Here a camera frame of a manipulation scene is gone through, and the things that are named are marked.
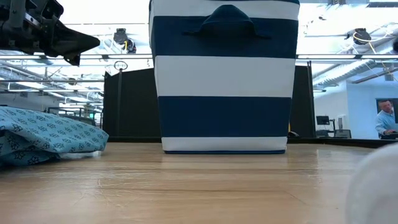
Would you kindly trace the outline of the blue patterned cloth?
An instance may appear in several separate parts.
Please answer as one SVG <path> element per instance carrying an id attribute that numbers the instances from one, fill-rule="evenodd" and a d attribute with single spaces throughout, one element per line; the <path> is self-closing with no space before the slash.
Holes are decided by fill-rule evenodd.
<path id="1" fill-rule="evenodd" d="M 0 106 L 0 167 L 29 166 L 65 154 L 104 151 L 102 129 L 59 115 Z"/>

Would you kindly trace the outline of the black partition panel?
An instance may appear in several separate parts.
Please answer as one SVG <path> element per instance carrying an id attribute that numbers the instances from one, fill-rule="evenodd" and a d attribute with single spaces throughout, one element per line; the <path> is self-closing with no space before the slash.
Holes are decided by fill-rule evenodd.
<path id="1" fill-rule="evenodd" d="M 118 75 L 104 82 L 116 137 Z M 265 138 L 315 134 L 308 69 L 291 60 L 162 58 L 123 73 L 119 137 Z"/>

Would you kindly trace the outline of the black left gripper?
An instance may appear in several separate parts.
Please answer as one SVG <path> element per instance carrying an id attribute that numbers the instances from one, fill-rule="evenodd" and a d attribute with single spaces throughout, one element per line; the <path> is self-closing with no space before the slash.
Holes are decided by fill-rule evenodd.
<path id="1" fill-rule="evenodd" d="M 80 54 L 100 40 L 66 27 L 57 0 L 0 0 L 0 50 L 28 55 L 62 56 L 71 65 L 80 64 Z"/>

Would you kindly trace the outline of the navy white striped fabric basket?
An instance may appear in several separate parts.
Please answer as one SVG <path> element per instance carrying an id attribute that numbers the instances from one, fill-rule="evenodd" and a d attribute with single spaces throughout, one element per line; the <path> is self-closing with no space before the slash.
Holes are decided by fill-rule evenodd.
<path id="1" fill-rule="evenodd" d="M 299 0 L 150 0 L 164 152 L 285 152 L 299 10 Z"/>

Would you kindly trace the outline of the black hanging ceiling device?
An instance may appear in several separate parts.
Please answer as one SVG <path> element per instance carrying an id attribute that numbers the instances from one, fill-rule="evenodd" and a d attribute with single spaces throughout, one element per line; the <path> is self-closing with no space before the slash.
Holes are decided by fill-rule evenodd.
<path id="1" fill-rule="evenodd" d="M 366 28 L 356 28 L 346 34 L 345 40 L 351 39 L 356 45 L 366 45 L 372 41 L 371 35 L 366 31 Z"/>
<path id="2" fill-rule="evenodd" d="M 113 40 L 116 44 L 121 46 L 121 50 L 125 51 L 125 53 L 136 53 L 136 44 L 131 38 L 127 36 L 125 28 L 117 28 L 116 32 L 113 35 Z"/>

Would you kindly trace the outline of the black aluminium rig frame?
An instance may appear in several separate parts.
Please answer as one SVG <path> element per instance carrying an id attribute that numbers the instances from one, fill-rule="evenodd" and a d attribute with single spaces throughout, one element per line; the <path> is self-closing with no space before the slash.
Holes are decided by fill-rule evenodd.
<path id="1" fill-rule="evenodd" d="M 108 142 L 132 142 L 132 143 L 161 143 L 161 138 L 152 137 L 109 137 Z M 389 144 L 398 143 L 391 139 L 343 139 L 343 138 L 287 138 L 288 144 L 326 144 L 336 146 L 379 148 Z"/>

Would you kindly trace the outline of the red bottle with white cap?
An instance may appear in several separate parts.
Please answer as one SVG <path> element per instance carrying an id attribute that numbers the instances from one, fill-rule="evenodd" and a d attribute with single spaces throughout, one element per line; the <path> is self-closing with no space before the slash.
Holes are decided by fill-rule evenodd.
<path id="1" fill-rule="evenodd" d="M 398 143 L 366 156 L 351 177 L 346 224 L 398 224 Z"/>

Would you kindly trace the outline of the person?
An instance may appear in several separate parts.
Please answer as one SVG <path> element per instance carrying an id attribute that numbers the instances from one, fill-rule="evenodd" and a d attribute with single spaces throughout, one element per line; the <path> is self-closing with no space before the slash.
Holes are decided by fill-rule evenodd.
<path id="1" fill-rule="evenodd" d="M 376 116 L 376 131 L 380 139 L 396 139 L 398 137 L 398 123 L 393 104 L 390 100 L 378 101 L 380 112 Z"/>

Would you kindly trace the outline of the overhead metal beam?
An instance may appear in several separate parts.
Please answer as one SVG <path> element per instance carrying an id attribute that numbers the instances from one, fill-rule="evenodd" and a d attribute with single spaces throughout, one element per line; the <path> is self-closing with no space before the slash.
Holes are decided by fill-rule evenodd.
<path id="1" fill-rule="evenodd" d="M 82 60 L 99 60 L 99 59 L 149 59 L 152 58 L 151 54 L 87 54 L 80 55 Z M 49 57 L 44 54 L 37 55 L 0 55 L 0 60 L 61 60 L 62 56 Z M 398 60 L 398 54 L 297 54 L 296 59 L 309 59 L 309 60 L 359 60 L 359 59 L 372 59 L 372 60 Z"/>

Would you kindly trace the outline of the round sign on post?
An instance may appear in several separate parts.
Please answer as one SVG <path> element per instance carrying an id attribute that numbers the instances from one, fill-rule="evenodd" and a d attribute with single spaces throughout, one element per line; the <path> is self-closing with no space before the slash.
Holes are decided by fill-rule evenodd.
<path id="1" fill-rule="evenodd" d="M 123 71 L 128 68 L 128 64 L 125 61 L 118 60 L 114 63 L 114 68 L 119 71 L 119 73 L 118 73 L 117 116 L 116 116 L 116 137 L 119 137 Z"/>

